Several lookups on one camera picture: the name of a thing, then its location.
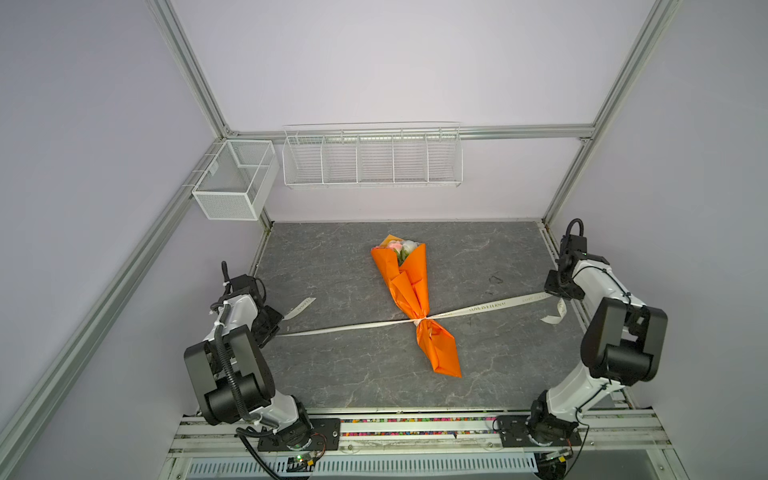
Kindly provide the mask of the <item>cream printed ribbon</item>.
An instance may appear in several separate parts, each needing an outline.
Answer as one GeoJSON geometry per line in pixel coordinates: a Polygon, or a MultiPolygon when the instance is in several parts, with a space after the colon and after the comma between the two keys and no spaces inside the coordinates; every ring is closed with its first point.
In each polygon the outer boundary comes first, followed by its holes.
{"type": "MultiPolygon", "coordinates": [[[[533,304],[536,302],[548,300],[551,298],[554,298],[554,295],[551,295],[546,292],[538,292],[538,293],[511,297],[511,298],[506,298],[506,299],[497,300],[493,302],[473,305],[469,307],[464,307],[464,308],[460,308],[457,310],[452,310],[452,311],[448,311],[440,314],[435,314],[435,315],[426,317],[426,320],[444,320],[444,319],[451,319],[451,318],[460,318],[465,316],[488,313],[492,311],[515,308],[523,305],[528,305],[528,304],[533,304]]],[[[552,324],[552,325],[559,324],[563,320],[565,314],[567,313],[567,306],[565,305],[565,301],[562,298],[558,298],[557,309],[558,309],[557,315],[555,316],[550,315],[550,316],[543,317],[541,321],[544,323],[552,324]]],[[[340,332],[347,332],[347,331],[384,328],[384,327],[390,327],[390,326],[401,325],[401,324],[418,325],[420,322],[422,322],[422,319],[417,319],[417,320],[402,319],[402,320],[366,322],[366,323],[358,323],[358,324],[329,327],[329,328],[322,328],[322,329],[315,329],[315,330],[288,332],[288,333],[279,334],[279,337],[315,336],[315,335],[340,333],[340,332]]]]}

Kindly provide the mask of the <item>orange yellow wrapping paper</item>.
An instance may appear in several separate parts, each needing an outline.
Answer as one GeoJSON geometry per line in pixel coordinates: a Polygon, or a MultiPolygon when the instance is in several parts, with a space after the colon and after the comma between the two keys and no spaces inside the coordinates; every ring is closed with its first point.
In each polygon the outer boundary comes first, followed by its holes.
{"type": "Polygon", "coordinates": [[[435,373],[461,378],[461,366],[454,336],[436,320],[426,320],[431,308],[429,300],[426,245],[409,256],[387,248],[390,241],[405,241],[388,235],[371,250],[373,261],[382,276],[396,306],[415,325],[416,341],[435,373]]]}

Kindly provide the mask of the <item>white fake rose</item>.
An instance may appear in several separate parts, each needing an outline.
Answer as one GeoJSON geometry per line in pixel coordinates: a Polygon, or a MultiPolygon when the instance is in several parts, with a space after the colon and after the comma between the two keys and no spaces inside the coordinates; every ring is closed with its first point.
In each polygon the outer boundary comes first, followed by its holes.
{"type": "Polygon", "coordinates": [[[405,240],[405,241],[402,242],[401,254],[404,257],[407,257],[413,251],[415,251],[419,246],[420,246],[420,244],[418,242],[411,241],[411,240],[405,240]]]}

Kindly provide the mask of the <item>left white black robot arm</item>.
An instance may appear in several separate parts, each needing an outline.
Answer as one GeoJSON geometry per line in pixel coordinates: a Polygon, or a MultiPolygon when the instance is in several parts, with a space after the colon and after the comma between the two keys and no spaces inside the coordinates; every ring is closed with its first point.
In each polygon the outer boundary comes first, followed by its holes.
{"type": "Polygon", "coordinates": [[[284,316],[266,303],[266,287],[257,277],[232,277],[221,263],[224,291],[211,304],[211,331],[184,352],[184,362],[199,411],[211,425],[245,424],[235,437],[272,478],[277,472],[252,444],[266,440],[290,450],[312,445],[313,425],[295,397],[279,392],[262,354],[278,333],[284,316]]]}

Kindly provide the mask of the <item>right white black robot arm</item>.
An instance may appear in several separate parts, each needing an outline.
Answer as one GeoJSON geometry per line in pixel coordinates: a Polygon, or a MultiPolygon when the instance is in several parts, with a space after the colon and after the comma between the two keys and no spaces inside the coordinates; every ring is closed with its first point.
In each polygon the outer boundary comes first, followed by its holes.
{"type": "Polygon", "coordinates": [[[569,439],[581,415],[602,398],[657,374],[667,314],[630,292],[606,258],[588,251],[583,221],[569,222],[561,238],[557,268],[545,292],[578,300],[591,316],[580,346],[580,363],[557,386],[532,403],[527,429],[539,445],[569,439]]]}

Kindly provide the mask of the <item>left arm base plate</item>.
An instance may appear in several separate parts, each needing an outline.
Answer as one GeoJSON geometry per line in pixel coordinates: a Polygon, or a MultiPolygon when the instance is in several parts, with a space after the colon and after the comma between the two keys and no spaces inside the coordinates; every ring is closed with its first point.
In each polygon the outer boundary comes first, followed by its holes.
{"type": "Polygon", "coordinates": [[[258,440],[259,452],[336,451],[341,439],[338,417],[299,419],[270,437],[258,440]]]}

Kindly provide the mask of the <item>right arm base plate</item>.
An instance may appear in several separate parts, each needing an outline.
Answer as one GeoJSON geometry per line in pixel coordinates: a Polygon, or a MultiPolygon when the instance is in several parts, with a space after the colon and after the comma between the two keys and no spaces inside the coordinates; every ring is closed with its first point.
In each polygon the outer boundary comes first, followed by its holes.
{"type": "Polygon", "coordinates": [[[577,422],[566,422],[545,415],[535,422],[527,414],[500,415],[493,421],[505,448],[511,447],[577,447],[583,444],[577,422]]]}

